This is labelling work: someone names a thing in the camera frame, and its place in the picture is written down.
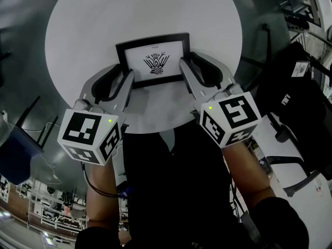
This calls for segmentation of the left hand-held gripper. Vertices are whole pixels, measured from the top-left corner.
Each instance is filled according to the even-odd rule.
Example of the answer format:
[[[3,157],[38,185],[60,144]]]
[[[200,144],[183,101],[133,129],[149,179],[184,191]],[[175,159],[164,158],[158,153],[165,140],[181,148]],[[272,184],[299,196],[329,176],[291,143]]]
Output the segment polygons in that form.
[[[120,64],[103,68],[86,81],[80,94],[82,99],[65,111],[57,139],[70,158],[106,165],[122,138],[123,111],[133,83],[134,70],[122,77]],[[103,109],[91,104],[102,99],[106,99]]]

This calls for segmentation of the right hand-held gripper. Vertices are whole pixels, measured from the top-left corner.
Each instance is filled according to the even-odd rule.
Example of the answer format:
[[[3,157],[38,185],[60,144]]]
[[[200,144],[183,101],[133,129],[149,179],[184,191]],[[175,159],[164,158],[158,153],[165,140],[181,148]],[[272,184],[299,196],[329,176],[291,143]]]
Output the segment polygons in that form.
[[[220,148],[251,137],[261,115],[250,92],[243,92],[234,84],[207,95],[208,88],[223,89],[232,84],[233,75],[225,64],[192,51],[190,63],[180,58],[179,69],[188,92],[195,98],[193,106],[199,114],[199,125]]]

